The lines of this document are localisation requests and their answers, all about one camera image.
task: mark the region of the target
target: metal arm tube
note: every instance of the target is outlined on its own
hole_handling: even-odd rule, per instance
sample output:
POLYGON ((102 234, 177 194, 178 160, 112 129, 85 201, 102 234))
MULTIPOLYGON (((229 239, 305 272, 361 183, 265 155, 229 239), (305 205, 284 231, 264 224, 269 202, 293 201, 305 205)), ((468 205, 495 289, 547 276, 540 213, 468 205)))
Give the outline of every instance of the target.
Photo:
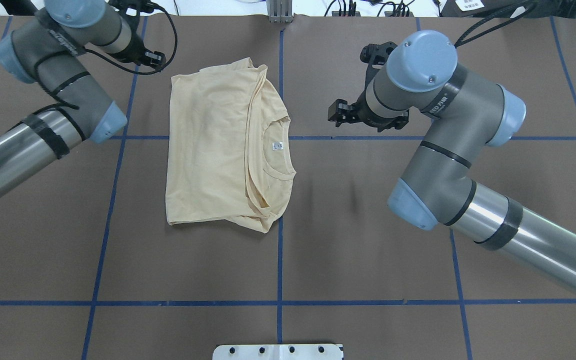
POLYGON ((477 184, 466 212, 451 228, 576 294, 576 234, 506 196, 477 184))
MULTIPOLYGON (((61 112, 43 112, 39 118, 69 149, 82 142, 75 127, 61 112)), ((57 156, 50 146, 23 123, 0 136, 0 197, 55 160, 57 156)))
POLYGON ((467 177, 484 146, 500 146, 519 129, 526 106, 458 64, 450 47, 438 32, 417 32, 391 53, 366 89, 374 92, 366 104, 375 114, 416 107, 434 119, 388 205, 421 229, 443 223, 576 294, 576 234, 467 177))

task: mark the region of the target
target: cable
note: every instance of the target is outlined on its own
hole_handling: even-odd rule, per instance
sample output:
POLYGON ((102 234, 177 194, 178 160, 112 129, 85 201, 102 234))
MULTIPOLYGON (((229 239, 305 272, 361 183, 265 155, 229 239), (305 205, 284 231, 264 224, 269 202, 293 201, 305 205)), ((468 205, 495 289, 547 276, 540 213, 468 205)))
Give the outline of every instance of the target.
POLYGON ((126 71, 126 72, 128 72, 128 73, 131 73, 131 74, 135 74, 135 75, 155 75, 155 74, 157 74, 157 73, 161 73, 164 69, 166 69, 166 68, 170 65, 170 63, 172 63, 172 60, 175 58, 175 55, 177 54, 177 45, 178 45, 178 42, 179 42, 179 38, 178 38, 178 34, 177 34, 177 28, 175 27, 175 23, 173 22, 172 18, 170 17, 170 14, 166 11, 166 9, 164 9, 164 7, 162 7, 162 6, 158 5, 158 4, 154 4, 154 5, 155 5, 155 9, 160 10, 162 13, 166 14, 166 17, 168 18, 168 21, 170 22, 170 27, 172 27, 172 32, 173 32, 173 35, 174 35, 174 48, 173 48, 173 50, 172 50, 172 55, 170 56, 170 59, 168 59, 168 61, 166 61, 166 63, 165 63, 162 67, 160 67, 160 68, 158 68, 158 69, 155 69, 155 70, 153 70, 153 71, 146 71, 146 72, 134 71, 134 70, 131 70, 131 69, 129 69, 129 68, 126 68, 125 66, 121 66, 120 64, 114 62, 113 60, 109 59, 108 57, 105 57, 104 55, 100 54, 100 53, 97 52, 97 51, 94 51, 94 50, 91 50, 91 49, 89 49, 89 48, 86 48, 86 52, 87 52, 87 53, 90 53, 90 54, 92 54, 92 55, 96 55, 96 56, 98 56, 99 58, 105 60, 107 63, 109 63, 109 64, 111 64, 111 65, 113 65, 113 66, 115 66, 115 67, 117 67, 117 68, 119 68, 119 69, 121 69, 121 70, 123 70, 123 71, 126 71))
POLYGON ((524 1, 522 1, 522 2, 518 2, 518 3, 516 3, 516 4, 512 4, 512 5, 509 5, 509 6, 505 6, 505 7, 502 7, 501 9, 496 10, 495 12, 489 14, 489 15, 486 16, 485 18, 482 18, 480 21, 478 21, 478 22, 475 23, 473 26, 469 27, 466 31, 464 31, 463 34, 461 34, 461 36, 459 36, 459 39, 457 39, 457 41, 455 41, 454 47, 455 47, 455 48, 458 48, 458 47, 460 47, 460 46, 462 46, 462 45, 464 45, 464 44, 468 44, 468 43, 470 43, 470 42, 473 41, 473 40, 476 40, 476 39, 478 39, 478 38, 480 38, 480 37, 482 37, 482 36, 484 36, 484 35, 486 35, 486 34, 489 34, 489 33, 491 33, 491 32, 494 32, 494 30, 501 29, 501 28, 505 27, 506 25, 509 25, 509 24, 511 24, 511 23, 514 23, 515 21, 518 21, 519 19, 521 19, 521 18, 523 18, 524 16, 528 15, 528 13, 532 12, 532 11, 537 7, 537 4, 539 4, 539 1, 538 1, 538 0, 524 0, 524 1), (489 29, 482 31, 482 32, 480 32, 479 34, 476 34, 476 35, 474 35, 474 36, 466 39, 466 37, 467 37, 468 35, 470 35, 471 32, 475 31, 475 29, 477 29, 478 27, 480 27, 480 26, 484 25, 485 23, 491 21, 492 19, 496 18, 496 17, 499 16, 500 14, 503 14, 503 13, 509 11, 509 10, 512 10, 512 9, 516 9, 516 8, 518 8, 518 7, 525 7, 526 5, 528 5, 528 7, 525 8, 526 11, 524 11, 523 13, 521 13, 521 14, 515 16, 514 18, 511 18, 511 19, 509 19, 509 20, 507 20, 507 21, 505 21, 505 22, 502 22, 502 23, 500 23, 499 25, 495 25, 495 26, 493 26, 493 27, 490 27, 489 29))
POLYGON ((415 2, 415 0, 412 0, 406 4, 406 18, 410 16, 410 5, 414 2, 415 2))
POLYGON ((327 9, 326 9, 326 13, 324 14, 324 16, 328 16, 328 12, 330 11, 330 8, 332 7, 332 5, 333 5, 335 2, 339 2, 339 0, 332 0, 332 1, 330 1, 330 4, 328 5, 328 7, 327 7, 327 9))
POLYGON ((350 0, 350 10, 348 11, 348 16, 355 16, 357 14, 357 2, 350 0))
POLYGON ((63 100, 61 97, 57 96, 56 93, 53 93, 52 91, 50 91, 48 89, 48 87, 44 84, 44 82, 41 80, 41 78, 39 77, 39 66, 41 66, 41 64, 43 64, 46 60, 48 59, 52 59, 54 57, 60 57, 61 55, 70 55, 70 52, 64 50, 64 51, 59 51, 59 52, 54 52, 52 54, 48 54, 44 57, 42 57, 41 59, 39 59, 36 63, 34 63, 34 78, 37 80, 37 84, 39 84, 39 86, 41 87, 42 91, 44 91, 46 94, 48 94, 51 98, 53 98, 56 102, 57 105, 59 107, 67 107, 70 109, 74 109, 74 110, 79 110, 80 107, 78 107, 77 105, 73 105, 70 102, 67 102, 65 100, 63 100))
POLYGON ((392 5, 392 12, 395 12, 395 7, 396 7, 397 5, 396 5, 394 2, 392 2, 392 1, 384 2, 384 3, 381 5, 381 8, 379 9, 379 12, 377 12, 377 17, 378 17, 378 18, 379 18, 379 16, 382 14, 382 10, 384 9, 384 7, 386 7, 386 5, 388 5, 388 4, 392 5))
POLYGON ((437 6, 437 18, 442 17, 442 9, 441 9, 441 2, 439 0, 432 0, 432 2, 437 6))

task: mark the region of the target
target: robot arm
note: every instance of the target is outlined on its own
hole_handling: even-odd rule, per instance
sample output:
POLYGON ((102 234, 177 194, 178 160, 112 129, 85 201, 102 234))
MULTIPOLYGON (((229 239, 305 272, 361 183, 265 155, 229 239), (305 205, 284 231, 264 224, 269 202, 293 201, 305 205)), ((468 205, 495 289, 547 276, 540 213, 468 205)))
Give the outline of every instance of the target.
POLYGON ((524 102, 459 64, 453 44, 433 30, 409 36, 384 63, 357 102, 336 101, 329 120, 399 129, 410 107, 432 118, 390 209, 422 230, 449 226, 576 294, 576 234, 467 177, 484 146, 501 146, 519 130, 524 102))
POLYGON ((2 39, 0 64, 21 82, 39 83, 56 103, 30 114, 0 137, 0 197, 82 141, 101 143, 128 123, 77 60, 87 52, 86 44, 121 62, 155 69, 147 75, 170 63, 163 53, 144 47, 136 32, 139 18, 126 15, 128 7, 139 14, 161 9, 159 5, 146 0, 110 4, 119 12, 104 0, 46 0, 34 19, 2 39))

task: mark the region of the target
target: metal bracket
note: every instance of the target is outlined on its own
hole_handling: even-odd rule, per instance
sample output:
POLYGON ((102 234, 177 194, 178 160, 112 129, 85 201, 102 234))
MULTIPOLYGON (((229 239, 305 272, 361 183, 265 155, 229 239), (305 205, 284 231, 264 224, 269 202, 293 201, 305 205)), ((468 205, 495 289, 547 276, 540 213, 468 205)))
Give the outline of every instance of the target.
POLYGON ((136 32, 137 27, 139 27, 139 20, 142 13, 152 14, 155 11, 154 4, 148 0, 110 0, 108 4, 119 10, 119 15, 126 20, 126 23, 130 25, 133 32, 136 32), (137 14, 128 14, 128 9, 135 10, 137 14))
POLYGON ((342 124, 365 123, 368 126, 377 128, 377 132, 395 128, 401 130, 409 122, 409 110, 402 110, 394 114, 392 118, 373 117, 375 114, 368 115, 370 112, 363 112, 366 105, 366 89, 368 84, 373 80, 382 66, 386 64, 391 52, 397 48, 397 44, 388 41, 382 44, 370 43, 364 46, 359 55, 361 62, 368 64, 366 67, 365 82, 363 85, 364 92, 361 93, 357 101, 348 105, 348 101, 338 98, 328 108, 327 120, 334 123, 337 128, 342 124))
POLYGON ((212 360, 343 360, 342 344, 221 345, 212 360))
POLYGON ((293 0, 266 0, 265 6, 271 23, 293 22, 293 0))

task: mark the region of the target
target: black cable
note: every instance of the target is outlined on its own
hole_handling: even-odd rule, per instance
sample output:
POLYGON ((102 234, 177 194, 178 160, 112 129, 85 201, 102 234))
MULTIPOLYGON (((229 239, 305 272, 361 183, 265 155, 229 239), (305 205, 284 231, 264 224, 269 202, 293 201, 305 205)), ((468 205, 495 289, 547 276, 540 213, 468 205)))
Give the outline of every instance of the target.
POLYGON ((459 36, 459 39, 457 39, 457 41, 455 41, 454 47, 458 48, 464 44, 468 44, 473 40, 476 40, 476 39, 478 39, 478 38, 480 38, 486 34, 494 32, 494 30, 501 29, 501 28, 505 27, 506 25, 509 25, 511 23, 514 23, 515 21, 518 21, 519 19, 528 15, 528 13, 532 12, 537 7, 537 4, 539 4, 538 0, 525 0, 525 1, 519 2, 517 4, 512 4, 512 5, 505 6, 505 7, 502 7, 501 9, 496 10, 495 12, 489 14, 485 18, 482 18, 480 21, 478 21, 473 26, 469 27, 466 31, 464 31, 463 34, 461 34, 461 36, 459 36), (466 39, 466 37, 468 35, 470 35, 471 32, 473 32, 475 29, 477 29, 478 27, 491 21, 492 19, 496 18, 497 16, 499 16, 499 15, 501 15, 507 11, 510 11, 512 9, 517 9, 518 7, 525 7, 526 5, 528 5, 528 7, 525 8, 526 10, 523 13, 521 13, 521 14, 515 16, 514 18, 511 18, 505 22, 502 22, 499 25, 495 25, 493 27, 490 27, 489 29, 482 31, 479 34, 476 34, 476 35, 466 39))
POLYGON ((392 1, 387 1, 387 2, 384 2, 384 3, 381 5, 381 8, 379 9, 379 12, 377 12, 377 17, 379 17, 379 16, 382 14, 382 10, 383 10, 384 7, 386 7, 386 5, 388 5, 388 4, 392 5, 392 12, 395 12, 395 7, 396 7, 397 5, 396 5, 394 2, 392 2, 392 1))
POLYGON ((39 84, 39 86, 41 87, 42 91, 44 91, 46 94, 48 94, 51 98, 53 98, 57 104, 60 107, 67 107, 67 108, 71 108, 74 110, 79 110, 80 107, 78 107, 77 105, 73 105, 70 102, 67 102, 65 100, 63 100, 61 97, 57 96, 57 94, 53 94, 52 91, 50 91, 48 89, 48 87, 44 84, 44 82, 41 80, 41 78, 39 77, 39 66, 41 66, 41 64, 43 64, 46 60, 48 59, 52 59, 54 57, 60 57, 61 55, 70 55, 71 53, 64 50, 64 51, 59 51, 59 52, 54 52, 52 54, 48 54, 44 57, 42 57, 41 59, 39 59, 36 63, 34 63, 34 68, 32 69, 34 71, 34 78, 37 80, 37 84, 39 84))
POLYGON ((570 17, 572 10, 575 8, 575 0, 570 0, 570 7, 568 8, 566 18, 567 19, 574 19, 574 17, 570 17))
POLYGON ((410 16, 410 5, 414 2, 415 2, 415 0, 412 0, 406 4, 406 18, 410 16))
POLYGON ((166 63, 162 67, 155 69, 153 71, 146 71, 146 72, 134 71, 134 70, 131 70, 129 68, 126 68, 125 66, 121 66, 120 64, 114 62, 113 60, 111 60, 107 57, 105 57, 104 55, 98 53, 97 51, 86 48, 86 52, 90 53, 92 55, 96 55, 96 56, 100 57, 101 59, 103 59, 104 61, 106 61, 107 63, 109 63, 109 64, 111 64, 111 65, 113 65, 113 66, 115 66, 115 67, 117 67, 123 71, 126 71, 126 72, 131 73, 131 74, 135 74, 135 75, 155 75, 157 73, 161 73, 162 71, 164 71, 164 69, 166 69, 170 65, 170 63, 172 63, 172 60, 175 58, 175 55, 177 54, 177 45, 179 42, 179 38, 177 35, 177 28, 175 27, 175 23, 173 22, 172 18, 170 17, 170 14, 162 6, 160 6, 158 4, 154 4, 154 5, 155 5, 155 9, 160 10, 164 14, 166 14, 166 17, 168 18, 168 21, 170 22, 170 27, 172 27, 172 32, 174 35, 174 48, 172 50, 172 55, 170 56, 170 59, 168 59, 168 61, 166 61, 166 63))
POLYGON ((330 8, 332 7, 332 5, 333 5, 335 2, 338 2, 338 0, 332 0, 332 1, 330 1, 330 4, 328 5, 328 7, 327 7, 327 9, 326 9, 326 13, 324 14, 324 16, 328 16, 328 12, 330 11, 330 8))
POLYGON ((441 2, 439 0, 432 0, 432 2, 437 6, 437 17, 441 18, 442 16, 442 9, 441 9, 441 2))
POLYGON ((404 11, 404 1, 401 0, 397 4, 397 8, 395 9, 395 11, 393 11, 393 13, 391 13, 390 16, 400 18, 403 11, 404 11))

